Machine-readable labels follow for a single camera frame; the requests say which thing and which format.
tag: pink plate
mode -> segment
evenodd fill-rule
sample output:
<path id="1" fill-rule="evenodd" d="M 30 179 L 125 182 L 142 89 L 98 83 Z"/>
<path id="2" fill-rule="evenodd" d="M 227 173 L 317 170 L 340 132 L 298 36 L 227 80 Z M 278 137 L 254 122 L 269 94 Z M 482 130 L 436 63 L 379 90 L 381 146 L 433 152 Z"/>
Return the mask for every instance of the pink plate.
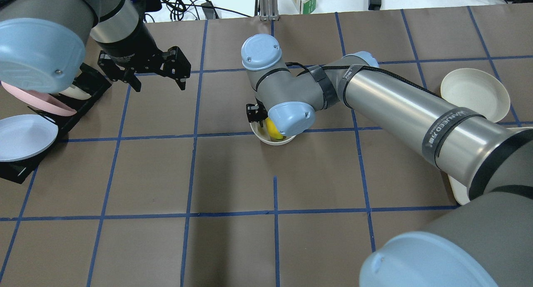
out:
<path id="1" fill-rule="evenodd" d="M 42 111 L 61 116 L 72 116 L 76 114 L 76 110 L 68 107 L 68 105 L 65 105 L 48 93 L 40 93 L 33 90 L 22 90 L 5 82 L 2 82 L 2 86 L 4 86 L 4 89 L 6 89 L 7 92 L 11 93 L 17 99 L 20 99 L 28 105 L 31 105 Z"/>

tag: white bowl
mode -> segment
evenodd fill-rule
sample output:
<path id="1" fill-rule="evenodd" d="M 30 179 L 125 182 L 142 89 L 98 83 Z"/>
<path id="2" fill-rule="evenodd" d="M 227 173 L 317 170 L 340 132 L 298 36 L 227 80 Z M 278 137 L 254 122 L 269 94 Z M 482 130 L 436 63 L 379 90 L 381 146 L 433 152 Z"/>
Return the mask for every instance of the white bowl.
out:
<path id="1" fill-rule="evenodd" d="M 523 131 L 527 129 L 533 129 L 533 127 L 510 127 L 508 129 L 512 131 Z M 457 200 L 457 203 L 459 203 L 460 205 L 470 203 L 470 198 L 468 197 L 468 191 L 466 189 L 466 186 L 461 184 L 459 181 L 457 181 L 450 175 L 448 175 L 448 179 L 450 180 L 453 197 L 455 198 L 455 200 Z"/>
<path id="2" fill-rule="evenodd" d="M 473 68 L 460 68 L 447 74 L 440 86 L 442 98 L 472 109 L 491 122 L 499 122 L 509 112 L 511 100 L 498 79 Z"/>
<path id="3" fill-rule="evenodd" d="M 291 142 L 291 140 L 296 137 L 296 136 L 289 136 L 289 137 L 284 137 L 282 140 L 275 140 L 275 139 L 270 138 L 266 125 L 261 127 L 258 122 L 251 122 L 250 127 L 252 128 L 252 131 L 257 136 L 257 138 L 259 138 L 260 141 L 263 141 L 267 145 L 271 145 L 271 146 L 282 146 L 286 143 Z"/>

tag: yellow fruit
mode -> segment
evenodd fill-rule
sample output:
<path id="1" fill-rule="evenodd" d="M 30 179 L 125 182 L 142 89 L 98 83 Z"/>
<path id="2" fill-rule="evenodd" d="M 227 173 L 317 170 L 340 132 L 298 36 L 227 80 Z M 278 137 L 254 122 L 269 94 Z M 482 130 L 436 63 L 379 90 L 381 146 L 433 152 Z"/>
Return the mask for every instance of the yellow fruit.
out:
<path id="1" fill-rule="evenodd" d="M 265 124 L 266 130 L 268 131 L 268 135 L 270 135 L 270 137 L 276 140 L 283 139 L 284 136 L 279 133 L 278 129 L 276 128 L 276 125 L 274 125 L 274 122 L 270 118 L 266 118 Z"/>

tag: light blue cap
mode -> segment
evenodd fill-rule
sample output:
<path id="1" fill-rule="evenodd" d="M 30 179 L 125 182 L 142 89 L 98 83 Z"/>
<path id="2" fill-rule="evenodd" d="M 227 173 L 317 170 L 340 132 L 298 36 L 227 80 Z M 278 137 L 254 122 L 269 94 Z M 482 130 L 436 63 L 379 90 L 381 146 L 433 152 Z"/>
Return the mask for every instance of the light blue cap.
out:
<path id="1" fill-rule="evenodd" d="M 268 111 L 268 117 L 274 122 L 279 133 L 294 136 L 309 129 L 316 116 L 311 105 L 304 102 L 284 102 Z"/>
<path id="2" fill-rule="evenodd" d="M 359 57 L 359 58 L 363 59 L 369 66 L 378 67 L 379 68 L 379 63 L 377 63 L 376 58 L 374 58 L 372 56 L 372 54 L 369 53 L 369 52 L 361 51 L 361 52 L 356 52 L 354 54 L 348 54 L 346 56 Z"/>
<path id="3" fill-rule="evenodd" d="M 369 256 L 361 287 L 497 287 L 494 279 L 455 243 L 428 232 L 392 238 Z"/>
<path id="4" fill-rule="evenodd" d="M 2 21 L 0 36 L 0 80 L 21 89 L 63 91 L 85 59 L 80 37 L 48 20 Z"/>
<path id="5" fill-rule="evenodd" d="M 240 49 L 242 65 L 248 70 L 267 69 L 281 59 L 278 40 L 268 34 L 257 34 L 248 38 Z"/>

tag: yellow lemon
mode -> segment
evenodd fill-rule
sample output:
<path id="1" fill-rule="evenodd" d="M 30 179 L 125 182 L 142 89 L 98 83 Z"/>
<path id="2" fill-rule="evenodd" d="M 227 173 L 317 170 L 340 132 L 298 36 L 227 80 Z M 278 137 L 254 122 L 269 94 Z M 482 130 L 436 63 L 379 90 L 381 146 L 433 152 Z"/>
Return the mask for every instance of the yellow lemon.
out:
<path id="1" fill-rule="evenodd" d="M 283 139 L 284 135 L 281 135 L 279 133 L 278 129 L 276 128 L 276 125 L 274 125 L 274 122 L 270 118 L 266 118 L 265 124 L 266 130 L 268 131 L 268 135 L 270 135 L 270 137 L 276 140 Z"/>

